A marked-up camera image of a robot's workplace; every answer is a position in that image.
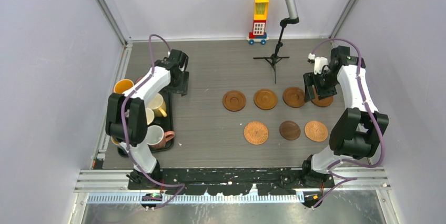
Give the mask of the brown wooden coaster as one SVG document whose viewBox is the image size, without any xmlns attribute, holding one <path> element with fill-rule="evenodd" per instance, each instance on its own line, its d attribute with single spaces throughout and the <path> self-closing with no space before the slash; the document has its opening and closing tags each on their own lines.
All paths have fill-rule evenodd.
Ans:
<svg viewBox="0 0 446 224">
<path fill-rule="evenodd" d="M 230 90 L 224 94 L 222 104 L 228 111 L 240 111 L 246 105 L 246 97 L 238 90 Z"/>
<path fill-rule="evenodd" d="M 298 87 L 288 87 L 282 94 L 285 104 L 292 108 L 300 108 L 305 105 L 305 92 Z"/>
<path fill-rule="evenodd" d="M 271 110 L 277 102 L 277 95 L 270 89 L 260 89 L 254 94 L 254 103 L 259 109 Z"/>
<path fill-rule="evenodd" d="M 311 100 L 311 102 L 318 106 L 318 107 L 328 107 L 333 103 L 334 97 L 330 96 L 330 97 L 326 97 L 326 98 L 321 98 L 320 95 L 317 93 L 316 89 L 313 88 L 314 94 L 315 94 L 315 98 Z"/>
</svg>

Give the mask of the black tripod microphone stand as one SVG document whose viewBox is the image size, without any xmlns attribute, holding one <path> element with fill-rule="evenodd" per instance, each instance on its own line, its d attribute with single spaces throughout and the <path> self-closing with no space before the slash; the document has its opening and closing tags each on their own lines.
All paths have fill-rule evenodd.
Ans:
<svg viewBox="0 0 446 224">
<path fill-rule="evenodd" d="M 274 53 L 271 54 L 270 57 L 253 57 L 254 60 L 264 59 L 271 66 L 271 68 L 273 70 L 273 78 L 274 78 L 275 84 L 277 83 L 276 64 L 278 62 L 280 62 L 282 59 L 290 58 L 289 56 L 278 56 L 280 48 L 283 46 L 283 43 L 281 41 L 283 32 L 289 24 L 293 25 L 293 24 L 297 24 L 297 23 L 299 23 L 299 17 L 296 17 L 296 18 L 287 17 L 287 18 L 282 19 L 280 21 L 281 31 L 280 31 L 280 35 L 279 35 Z"/>
</svg>

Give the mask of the white mug yellow handle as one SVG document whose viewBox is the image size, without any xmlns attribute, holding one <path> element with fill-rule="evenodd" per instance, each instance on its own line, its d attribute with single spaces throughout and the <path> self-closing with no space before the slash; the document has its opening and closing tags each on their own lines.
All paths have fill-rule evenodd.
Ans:
<svg viewBox="0 0 446 224">
<path fill-rule="evenodd" d="M 157 93 L 146 107 L 154 113 L 155 117 L 167 117 L 167 106 L 160 93 Z"/>
</svg>

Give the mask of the woven rattan coaster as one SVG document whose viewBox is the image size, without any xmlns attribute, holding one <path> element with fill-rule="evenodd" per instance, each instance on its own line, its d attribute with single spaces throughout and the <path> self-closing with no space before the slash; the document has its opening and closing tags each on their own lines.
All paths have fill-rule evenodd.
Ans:
<svg viewBox="0 0 446 224">
<path fill-rule="evenodd" d="M 328 128 L 320 121 L 309 121 L 304 127 L 304 132 L 314 142 L 322 142 L 328 138 Z"/>
<path fill-rule="evenodd" d="M 249 122 L 244 128 L 244 138 L 253 145 L 264 144 L 269 138 L 268 127 L 259 121 Z"/>
</svg>

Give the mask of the black plastic tray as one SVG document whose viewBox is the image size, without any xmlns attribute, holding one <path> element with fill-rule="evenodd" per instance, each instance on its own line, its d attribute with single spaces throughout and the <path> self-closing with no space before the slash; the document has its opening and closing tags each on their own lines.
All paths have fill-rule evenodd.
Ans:
<svg viewBox="0 0 446 224">
<path fill-rule="evenodd" d="M 154 121 L 152 124 L 150 124 L 149 126 L 152 125 L 157 125 L 163 128 L 164 131 L 173 131 L 173 117 L 172 117 L 172 106 L 171 106 L 171 95 L 170 93 L 167 93 L 166 91 L 161 91 L 160 94 L 163 96 L 166 106 L 167 106 L 167 117 L 155 117 Z M 175 141 L 174 138 L 170 141 L 167 142 L 166 146 L 162 149 L 158 149 L 155 150 L 151 147 L 149 147 L 151 152 L 161 152 L 161 151 L 167 151 L 170 150 L 173 145 L 174 145 Z"/>
</svg>

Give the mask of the white mug terracotta handle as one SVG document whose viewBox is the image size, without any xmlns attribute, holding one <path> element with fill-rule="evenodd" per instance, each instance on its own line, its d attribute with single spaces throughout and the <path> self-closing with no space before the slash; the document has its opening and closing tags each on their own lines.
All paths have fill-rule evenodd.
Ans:
<svg viewBox="0 0 446 224">
<path fill-rule="evenodd" d="M 162 127 L 152 125 L 147 128 L 147 134 L 145 137 L 146 144 L 155 149 L 162 149 L 166 146 L 167 142 L 175 137 L 174 131 L 164 131 Z"/>
</svg>

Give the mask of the cream white mug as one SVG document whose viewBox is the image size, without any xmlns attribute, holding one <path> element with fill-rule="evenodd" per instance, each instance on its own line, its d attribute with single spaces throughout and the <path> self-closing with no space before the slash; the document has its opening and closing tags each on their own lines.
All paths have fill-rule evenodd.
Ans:
<svg viewBox="0 0 446 224">
<path fill-rule="evenodd" d="M 153 121 L 155 119 L 155 114 L 154 114 L 154 111 L 149 108 L 145 108 L 145 113 L 146 113 L 147 125 L 149 126 L 150 124 L 153 123 Z"/>
</svg>

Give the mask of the blue mug orange inside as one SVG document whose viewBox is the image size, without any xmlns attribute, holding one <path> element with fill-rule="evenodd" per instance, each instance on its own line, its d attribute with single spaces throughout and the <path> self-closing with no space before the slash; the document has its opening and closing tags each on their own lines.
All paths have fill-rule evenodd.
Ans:
<svg viewBox="0 0 446 224">
<path fill-rule="evenodd" d="M 112 141 L 112 143 L 113 143 L 114 145 L 116 145 L 116 146 L 119 146 L 119 145 L 120 145 L 120 141 L 118 141 L 116 138 L 114 138 L 114 137 L 110 137 L 110 139 L 111 139 L 111 141 Z"/>
</svg>

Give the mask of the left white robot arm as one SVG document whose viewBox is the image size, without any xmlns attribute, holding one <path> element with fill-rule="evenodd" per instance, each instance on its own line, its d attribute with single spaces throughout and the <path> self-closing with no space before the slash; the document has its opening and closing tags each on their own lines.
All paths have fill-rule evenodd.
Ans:
<svg viewBox="0 0 446 224">
<path fill-rule="evenodd" d="M 189 57 L 173 49 L 168 57 L 155 61 L 148 73 L 122 94 L 112 93 L 108 98 L 105 131 L 119 141 L 134 164 L 134 173 L 148 189 L 161 183 L 159 162 L 152 155 L 148 139 L 155 135 L 148 132 L 146 106 L 157 93 L 188 93 Z"/>
</svg>

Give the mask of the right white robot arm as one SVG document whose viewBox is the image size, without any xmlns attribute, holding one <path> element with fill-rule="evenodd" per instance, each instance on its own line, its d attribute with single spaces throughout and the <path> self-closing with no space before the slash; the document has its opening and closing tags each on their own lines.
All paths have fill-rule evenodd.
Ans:
<svg viewBox="0 0 446 224">
<path fill-rule="evenodd" d="M 302 164 L 300 180 L 314 187 L 331 177 L 331 170 L 344 164 L 360 165 L 362 158 L 371 158 L 378 149 L 384 154 L 383 135 L 389 117 L 374 105 L 366 82 L 366 64 L 361 54 L 351 55 L 350 47 L 337 46 L 330 58 L 308 55 L 313 71 L 303 75 L 305 101 L 327 99 L 337 94 L 340 85 L 345 110 L 329 135 L 329 145 L 310 155 Z"/>
</svg>

